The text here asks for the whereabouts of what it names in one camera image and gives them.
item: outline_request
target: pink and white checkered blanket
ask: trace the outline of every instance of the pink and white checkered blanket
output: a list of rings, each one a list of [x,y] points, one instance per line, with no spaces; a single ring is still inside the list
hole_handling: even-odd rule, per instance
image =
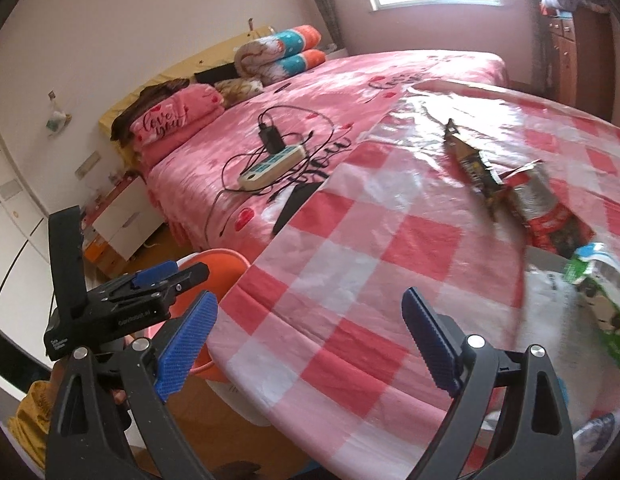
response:
[[[504,210],[491,222],[443,152],[450,117],[500,171],[544,159],[620,255],[620,129],[495,87],[413,87],[224,298],[209,339],[228,378],[340,478],[405,479],[449,407],[401,318],[408,287],[466,333],[514,343],[523,227]],[[620,406],[618,384],[606,378],[597,409]]]

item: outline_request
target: person's hand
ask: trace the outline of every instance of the person's hand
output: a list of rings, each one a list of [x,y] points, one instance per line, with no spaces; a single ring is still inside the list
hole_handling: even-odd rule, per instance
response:
[[[132,341],[134,341],[132,336],[125,336],[125,346],[132,344]],[[65,376],[67,365],[67,356],[54,363],[52,374],[50,375],[50,381],[47,383],[47,389],[45,391],[45,398],[49,406],[53,406],[56,402],[56,397],[59,394],[59,389],[61,388],[61,383],[63,381],[63,377]],[[123,390],[114,390],[112,391],[112,395],[114,396],[114,402],[117,404],[123,404],[127,398]]]

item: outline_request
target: blue gripper pad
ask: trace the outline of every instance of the blue gripper pad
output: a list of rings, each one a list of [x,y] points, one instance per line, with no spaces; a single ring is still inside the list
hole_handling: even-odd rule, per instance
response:
[[[157,266],[137,272],[136,276],[132,280],[132,285],[138,288],[151,286],[153,283],[161,282],[177,272],[179,272],[179,266],[177,263],[168,260],[167,262],[163,262]]]
[[[181,316],[183,323],[157,360],[154,388],[163,402],[183,387],[216,322],[219,307],[215,295],[204,291],[197,296],[194,305]]]
[[[455,351],[440,328],[439,316],[412,288],[403,295],[401,311],[437,388],[447,391],[450,397],[456,397],[463,384]]]

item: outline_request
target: white wall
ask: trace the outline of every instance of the white wall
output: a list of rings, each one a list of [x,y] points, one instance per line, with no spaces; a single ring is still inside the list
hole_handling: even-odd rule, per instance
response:
[[[533,21],[527,0],[503,7],[420,5],[371,10],[369,0],[335,0],[351,54],[442,48],[493,52],[513,80],[532,79]]]
[[[83,204],[120,161],[98,118],[160,70],[247,30],[325,24],[311,0],[20,0],[0,32],[0,135],[49,211]],[[46,136],[47,93],[74,116]],[[74,171],[94,151],[83,181]]]

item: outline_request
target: drawer handle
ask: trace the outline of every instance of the drawer handle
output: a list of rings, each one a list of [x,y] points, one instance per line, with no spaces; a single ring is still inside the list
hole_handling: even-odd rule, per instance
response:
[[[132,222],[134,222],[134,220],[136,220],[136,217],[138,217],[141,214],[140,211],[137,211],[136,213],[134,213],[132,216],[130,216],[130,218],[128,218],[125,223],[123,224],[122,228],[125,229],[126,227],[129,227],[130,224]]]

